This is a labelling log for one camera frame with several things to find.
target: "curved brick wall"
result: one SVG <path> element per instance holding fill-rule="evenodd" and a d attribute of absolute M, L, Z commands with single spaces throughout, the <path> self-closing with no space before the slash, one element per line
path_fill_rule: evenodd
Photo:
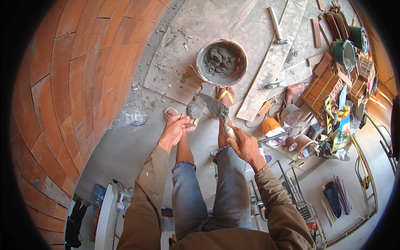
<path fill-rule="evenodd" d="M 126 104 L 171 1 L 58 0 L 26 49 L 12 101 L 12 158 L 28 212 L 54 249 L 64 248 L 80 172 Z"/>

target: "green bucket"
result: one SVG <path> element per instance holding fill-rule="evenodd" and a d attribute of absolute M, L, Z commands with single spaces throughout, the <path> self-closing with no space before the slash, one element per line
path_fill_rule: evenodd
<path fill-rule="evenodd" d="M 333 42 L 330 46 L 332 58 L 344 66 L 347 72 L 351 72 L 356 61 L 353 45 L 349 40 L 344 42 Z"/>
<path fill-rule="evenodd" d="M 364 29 L 364 27 L 348 27 L 350 31 L 349 40 L 352 41 L 354 46 L 359 48 L 364 55 L 368 55 L 369 44 L 367 39 L 367 31 Z"/>

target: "hand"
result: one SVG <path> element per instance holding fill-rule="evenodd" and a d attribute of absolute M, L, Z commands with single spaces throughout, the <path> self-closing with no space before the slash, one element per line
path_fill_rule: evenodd
<path fill-rule="evenodd" d="M 164 131 L 158 140 L 157 145 L 165 149 L 168 153 L 171 152 L 173 146 L 178 144 L 183 133 L 187 133 L 196 129 L 196 127 L 187 125 L 187 123 L 190 121 L 189 116 L 185 116 L 180 119 L 181 115 L 182 114 L 171 116 L 167 120 Z"/>
<path fill-rule="evenodd" d="M 240 128 L 232 127 L 232 129 L 236 132 L 240 144 L 238 145 L 232 138 L 227 139 L 228 144 L 242 160 L 250 163 L 255 173 L 259 172 L 266 163 L 258 151 L 257 138 L 247 134 Z"/>

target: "power drill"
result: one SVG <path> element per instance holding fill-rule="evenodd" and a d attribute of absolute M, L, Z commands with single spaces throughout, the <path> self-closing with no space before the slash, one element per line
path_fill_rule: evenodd
<path fill-rule="evenodd" d="M 286 96 L 285 96 L 286 105 L 292 104 L 292 97 L 296 94 L 303 92 L 308 85 L 309 85 L 308 82 L 299 82 L 299 83 L 287 86 L 286 87 L 287 91 L 286 91 Z"/>

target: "water bottle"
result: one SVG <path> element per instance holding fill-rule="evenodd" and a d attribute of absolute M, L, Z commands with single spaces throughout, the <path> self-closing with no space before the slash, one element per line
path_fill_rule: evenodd
<path fill-rule="evenodd" d="M 101 205 L 103 204 L 103 200 L 104 200 L 104 195 L 106 194 L 106 188 L 99 185 L 99 184 L 95 184 L 94 185 L 94 189 L 93 189 L 93 193 L 92 193 L 92 197 L 90 198 L 92 201 L 92 204 L 94 206 L 94 209 L 96 211 L 96 209 L 99 207 L 101 208 Z"/>

